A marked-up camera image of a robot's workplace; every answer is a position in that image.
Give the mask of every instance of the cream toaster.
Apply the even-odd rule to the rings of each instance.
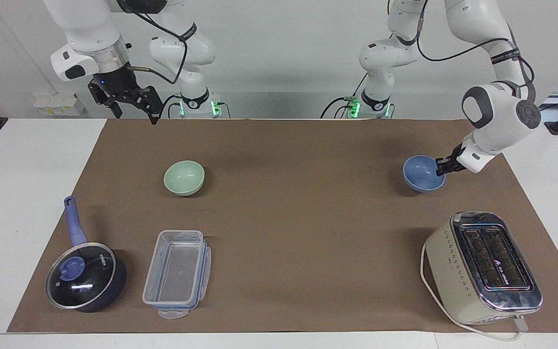
[[[424,249],[444,310],[459,323],[518,319],[542,305],[529,266],[495,214],[454,214]]]

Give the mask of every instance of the blue bowl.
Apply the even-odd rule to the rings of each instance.
[[[445,175],[436,175],[436,160],[425,155],[415,155],[403,163],[403,180],[418,192],[436,190],[445,183]]]

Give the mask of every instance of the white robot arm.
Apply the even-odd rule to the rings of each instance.
[[[132,104],[156,124],[163,108],[161,98],[153,86],[137,84],[128,59],[130,46],[113,24],[106,0],[43,2],[68,39],[68,44],[51,55],[58,77],[69,81],[91,75],[87,87],[95,102],[107,106],[117,118],[122,116],[118,102]]]
[[[360,96],[361,112],[383,115],[394,84],[391,68],[416,61],[423,13],[428,0],[397,0],[390,10],[391,38],[365,46],[360,61],[368,71]],[[533,78],[525,73],[513,33],[494,0],[445,0],[449,29],[460,40],[480,45],[490,55],[496,81],[469,89],[462,102],[476,128],[452,155],[437,159],[438,174],[468,168],[477,173],[503,149],[540,124],[533,104]]]
[[[185,0],[168,0],[158,15],[158,23],[174,33],[184,33],[182,37],[188,45],[185,66],[178,81],[184,102],[182,113],[194,114],[197,117],[215,117],[217,110],[213,104],[213,93],[206,86],[204,77],[197,67],[215,61],[215,45],[197,31],[197,25],[186,10]],[[177,75],[184,59],[184,44],[171,35],[154,37],[150,42],[150,54],[158,64]]]
[[[63,81],[92,75],[88,84],[98,104],[110,108],[115,117],[122,115],[118,102],[132,104],[147,113],[152,124],[161,117],[164,104],[153,86],[140,88],[135,71],[154,72],[149,68],[131,66],[129,44],[124,44],[119,29],[111,20],[111,12],[158,14],[162,28],[172,33],[155,37],[150,52],[155,61],[176,74],[170,81],[180,85],[180,97],[187,113],[220,113],[202,74],[196,67],[215,59],[215,47],[184,13],[184,0],[43,0],[58,26],[64,29],[68,44],[53,53],[51,63]]]

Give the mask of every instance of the pan handle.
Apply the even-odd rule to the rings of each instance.
[[[68,233],[73,246],[87,242],[87,237],[81,228],[79,222],[79,213],[77,212],[77,202],[73,196],[64,199],[64,212],[66,213],[66,223],[68,223]]]

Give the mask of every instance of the clear food container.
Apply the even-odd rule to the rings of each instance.
[[[180,318],[197,307],[210,278],[211,250],[197,230],[164,230],[156,241],[143,302],[162,318]]]

